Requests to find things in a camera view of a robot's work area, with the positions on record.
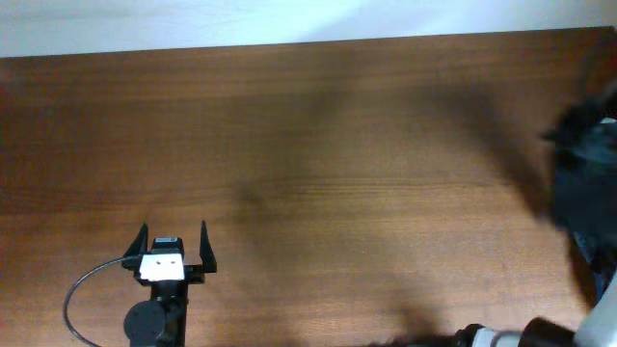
wood grain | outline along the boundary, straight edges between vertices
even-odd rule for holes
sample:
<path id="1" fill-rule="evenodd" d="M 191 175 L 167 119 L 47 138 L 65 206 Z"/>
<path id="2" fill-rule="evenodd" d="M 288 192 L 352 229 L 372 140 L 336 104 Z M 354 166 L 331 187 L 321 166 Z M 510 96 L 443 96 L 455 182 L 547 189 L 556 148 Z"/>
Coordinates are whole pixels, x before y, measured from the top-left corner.
<path id="1" fill-rule="evenodd" d="M 580 62 L 611 29 L 0 60 L 3 346 L 78 346 L 61 305 L 142 222 L 220 272 L 189 346 L 363 345 L 469 323 L 576 327 L 566 237 L 541 213 Z M 122 269 L 69 314 L 124 346 Z"/>

dark fabric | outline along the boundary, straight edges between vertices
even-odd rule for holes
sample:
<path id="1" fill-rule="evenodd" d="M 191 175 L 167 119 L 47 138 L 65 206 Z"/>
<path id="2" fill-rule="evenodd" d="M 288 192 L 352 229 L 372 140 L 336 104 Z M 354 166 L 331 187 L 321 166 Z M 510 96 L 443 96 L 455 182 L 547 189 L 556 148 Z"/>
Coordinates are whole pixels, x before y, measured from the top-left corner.
<path id="1" fill-rule="evenodd" d="M 617 122 L 606 106 L 587 100 L 550 134 L 553 218 L 571 233 L 594 271 L 598 300 L 617 266 Z"/>

brown tabletop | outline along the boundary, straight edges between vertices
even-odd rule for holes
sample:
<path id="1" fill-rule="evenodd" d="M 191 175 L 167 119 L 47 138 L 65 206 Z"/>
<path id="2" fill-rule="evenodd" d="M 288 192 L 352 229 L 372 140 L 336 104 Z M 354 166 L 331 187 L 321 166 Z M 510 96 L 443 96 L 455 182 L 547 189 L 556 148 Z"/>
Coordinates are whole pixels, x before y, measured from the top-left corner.
<path id="1" fill-rule="evenodd" d="M 0 60 L 0 345 L 79 346 L 72 283 L 143 222 L 219 273 L 187 346 L 348 346 L 589 310 L 542 216 L 580 63 L 612 29 Z M 127 346 L 120 266 L 69 315 Z"/>

black mount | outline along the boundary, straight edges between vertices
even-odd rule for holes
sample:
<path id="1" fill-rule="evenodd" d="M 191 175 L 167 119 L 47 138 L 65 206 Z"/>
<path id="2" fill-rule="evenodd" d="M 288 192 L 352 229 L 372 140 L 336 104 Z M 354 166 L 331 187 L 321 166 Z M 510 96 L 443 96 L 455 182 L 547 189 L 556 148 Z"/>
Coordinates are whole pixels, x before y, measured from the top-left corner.
<path id="1" fill-rule="evenodd" d="M 144 224 L 135 241 L 128 248 L 122 267 L 133 271 L 135 280 L 149 286 L 150 299 L 135 305 L 124 318 L 124 333 L 131 347 L 182 347 L 186 333 L 186 308 L 189 284 L 202 284 L 204 274 L 216 273 L 216 258 L 208 240 L 205 221 L 201 222 L 201 264 L 183 265 L 184 280 L 147 280 L 140 268 L 144 255 L 180 254 L 184 259 L 184 245 L 179 237 L 157 238 L 148 252 L 148 225 Z"/>

white wall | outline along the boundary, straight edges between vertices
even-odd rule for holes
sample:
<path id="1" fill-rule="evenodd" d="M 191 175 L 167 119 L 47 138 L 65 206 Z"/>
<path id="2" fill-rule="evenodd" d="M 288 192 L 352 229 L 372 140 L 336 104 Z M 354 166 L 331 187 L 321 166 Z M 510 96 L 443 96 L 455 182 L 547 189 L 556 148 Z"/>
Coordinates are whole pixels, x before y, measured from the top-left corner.
<path id="1" fill-rule="evenodd" d="M 617 0 L 0 0 L 0 56 L 617 25 Z"/>

